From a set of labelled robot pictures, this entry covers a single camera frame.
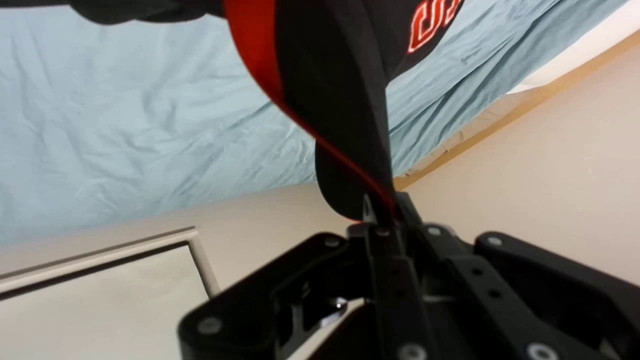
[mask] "black plastic mount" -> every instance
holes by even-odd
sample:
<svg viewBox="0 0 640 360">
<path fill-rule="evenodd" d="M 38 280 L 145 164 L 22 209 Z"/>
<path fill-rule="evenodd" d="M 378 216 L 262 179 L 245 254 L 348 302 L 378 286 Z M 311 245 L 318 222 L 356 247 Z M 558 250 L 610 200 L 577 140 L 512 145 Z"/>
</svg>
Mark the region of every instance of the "black plastic mount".
<svg viewBox="0 0 640 360">
<path fill-rule="evenodd" d="M 397 205 L 394 228 L 315 235 L 189 312 L 182 359 L 287 359 L 349 301 L 311 359 L 640 359 L 636 286 L 498 232 L 467 247 Z"/>
</svg>

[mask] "beige wall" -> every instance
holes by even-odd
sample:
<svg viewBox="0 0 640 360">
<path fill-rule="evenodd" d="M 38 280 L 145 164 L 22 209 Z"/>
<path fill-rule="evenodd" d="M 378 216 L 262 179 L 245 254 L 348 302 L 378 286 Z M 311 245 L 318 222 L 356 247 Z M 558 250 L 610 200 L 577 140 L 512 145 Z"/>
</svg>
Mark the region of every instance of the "beige wall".
<svg viewBox="0 0 640 360">
<path fill-rule="evenodd" d="M 1 274 L 30 266 L 42 266 L 189 227 L 196 227 L 197 245 L 217 284 L 225 288 L 314 232 L 344 235 L 348 222 L 323 205 L 318 186 L 291 186 L 121 227 L 1 249 L 0 278 Z"/>
<path fill-rule="evenodd" d="M 504 230 L 640 284 L 640 47 L 407 191 L 465 240 Z"/>
</svg>

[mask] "black and red fabric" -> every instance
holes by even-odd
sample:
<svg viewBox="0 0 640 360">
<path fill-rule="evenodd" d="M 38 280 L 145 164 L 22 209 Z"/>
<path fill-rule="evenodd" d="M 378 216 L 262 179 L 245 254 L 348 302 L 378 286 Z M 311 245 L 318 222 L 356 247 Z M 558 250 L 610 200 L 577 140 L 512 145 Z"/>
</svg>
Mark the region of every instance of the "black and red fabric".
<svg viewBox="0 0 640 360">
<path fill-rule="evenodd" d="M 225 0 L 235 48 L 315 139 L 325 202 L 361 219 L 368 195 L 394 212 L 385 87 L 427 57 L 462 0 Z"/>
</svg>

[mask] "blue fabric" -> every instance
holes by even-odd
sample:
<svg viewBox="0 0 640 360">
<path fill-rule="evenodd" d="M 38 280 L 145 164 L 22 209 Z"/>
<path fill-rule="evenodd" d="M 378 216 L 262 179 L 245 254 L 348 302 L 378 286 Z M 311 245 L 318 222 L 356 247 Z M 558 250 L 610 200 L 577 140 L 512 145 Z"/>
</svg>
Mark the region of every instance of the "blue fabric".
<svg viewBox="0 0 640 360">
<path fill-rule="evenodd" d="M 624 0 L 465 0 L 387 89 L 412 169 Z M 314 180 L 311 140 L 242 68 L 222 20 L 94 26 L 0 13 L 0 245 Z"/>
</svg>

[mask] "red stripe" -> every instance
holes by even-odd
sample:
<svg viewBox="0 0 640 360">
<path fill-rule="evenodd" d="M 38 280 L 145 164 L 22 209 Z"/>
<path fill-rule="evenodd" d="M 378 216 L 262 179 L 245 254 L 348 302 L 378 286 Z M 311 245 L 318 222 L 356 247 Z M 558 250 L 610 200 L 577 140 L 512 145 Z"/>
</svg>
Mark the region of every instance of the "red stripe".
<svg viewBox="0 0 640 360">
<path fill-rule="evenodd" d="M 340 152 L 331 142 L 304 123 L 285 103 L 275 50 L 275 0 L 225 0 L 224 13 L 243 67 L 271 103 L 287 115 L 302 130 L 315 139 L 327 154 L 358 176 L 365 188 L 385 205 L 390 214 L 396 212 L 396 199 L 365 174 L 352 158 Z"/>
</svg>

